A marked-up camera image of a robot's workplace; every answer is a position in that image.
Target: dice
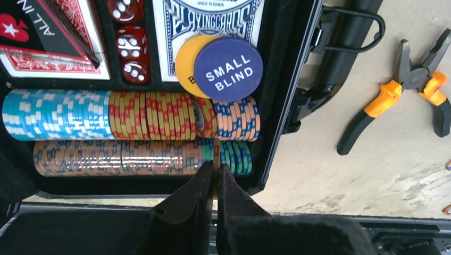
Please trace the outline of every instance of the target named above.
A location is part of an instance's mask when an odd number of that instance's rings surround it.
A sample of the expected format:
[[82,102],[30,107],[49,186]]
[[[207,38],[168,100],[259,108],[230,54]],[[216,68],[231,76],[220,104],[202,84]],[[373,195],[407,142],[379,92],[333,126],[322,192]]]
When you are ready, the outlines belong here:
[[148,57],[146,30],[126,26],[116,31],[116,48],[124,60],[143,60]]
[[107,0],[111,18],[121,23],[134,23],[143,19],[143,0]]
[[122,74],[124,78],[135,84],[143,84],[151,79],[148,60],[146,61],[123,61]]

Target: beige tabletop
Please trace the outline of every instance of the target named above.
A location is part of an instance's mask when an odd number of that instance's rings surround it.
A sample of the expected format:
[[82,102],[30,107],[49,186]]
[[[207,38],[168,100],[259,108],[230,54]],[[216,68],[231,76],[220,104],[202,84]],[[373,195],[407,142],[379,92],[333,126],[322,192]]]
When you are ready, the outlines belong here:
[[[373,121],[347,156],[336,144],[349,120],[391,77],[394,52],[405,38],[411,58],[420,58],[446,27],[451,28],[449,0],[385,0],[379,14],[387,24],[381,43],[359,54],[340,92],[302,120],[297,133],[283,135],[264,191],[253,196],[271,211],[377,216],[451,218],[451,135],[439,138],[432,128],[430,104],[413,91]],[[377,26],[374,24],[367,42]],[[320,56],[311,56],[302,86],[312,77]],[[451,77],[451,49],[437,71]],[[451,97],[451,82],[442,88]],[[28,201],[43,201],[32,197]],[[70,200],[64,202],[153,206],[155,199]]]

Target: poker case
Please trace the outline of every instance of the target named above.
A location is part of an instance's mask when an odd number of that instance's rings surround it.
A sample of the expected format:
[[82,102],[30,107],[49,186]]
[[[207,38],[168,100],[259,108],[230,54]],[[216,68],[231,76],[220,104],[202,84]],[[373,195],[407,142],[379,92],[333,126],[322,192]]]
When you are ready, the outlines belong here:
[[[110,18],[104,0],[93,0],[102,28],[111,79],[77,80],[13,78],[0,65],[0,105],[14,88],[139,90],[184,92],[177,82],[162,82],[152,1],[144,1],[145,15],[139,24],[147,30],[152,80],[142,85],[122,77],[120,57],[114,43],[119,24]],[[253,93],[261,115],[261,133],[249,143],[253,169],[250,176],[236,176],[249,194],[262,191],[270,172],[283,124],[287,117],[298,77],[307,58],[315,25],[321,14],[321,0],[266,0],[257,50],[264,63],[263,80]],[[189,180],[189,176],[43,177],[36,171],[34,142],[14,140],[0,123],[0,219],[2,211],[14,211],[16,202],[33,194],[44,198],[144,198],[166,197]]]

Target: orange grip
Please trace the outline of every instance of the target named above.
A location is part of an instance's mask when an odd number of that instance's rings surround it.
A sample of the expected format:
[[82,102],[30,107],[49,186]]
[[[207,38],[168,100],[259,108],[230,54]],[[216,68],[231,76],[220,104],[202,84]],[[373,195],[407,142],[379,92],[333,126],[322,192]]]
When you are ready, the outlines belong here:
[[365,107],[364,111],[371,117],[377,118],[391,106],[399,101],[399,97],[403,92],[403,87],[395,80],[391,80],[387,84],[380,84],[379,95]]
[[431,102],[431,104],[439,106],[446,100],[446,96],[440,91],[440,87],[445,85],[445,83],[446,76],[440,72],[434,72],[423,92],[418,92],[418,94]]

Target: pliers handle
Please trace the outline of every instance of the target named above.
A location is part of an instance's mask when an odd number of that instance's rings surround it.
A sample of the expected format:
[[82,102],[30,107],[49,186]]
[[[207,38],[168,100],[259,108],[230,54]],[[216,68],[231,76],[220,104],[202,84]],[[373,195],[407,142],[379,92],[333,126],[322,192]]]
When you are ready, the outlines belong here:
[[[446,96],[439,90],[446,83],[446,76],[440,72],[432,74],[422,92],[418,94],[428,100],[433,106],[433,125],[437,136],[444,137],[449,134],[451,125],[451,104]],[[395,80],[380,85],[379,95],[363,110],[361,110],[348,124],[340,142],[337,152],[347,155],[354,146],[357,138],[365,128],[386,110],[395,105],[403,92],[403,86]]]

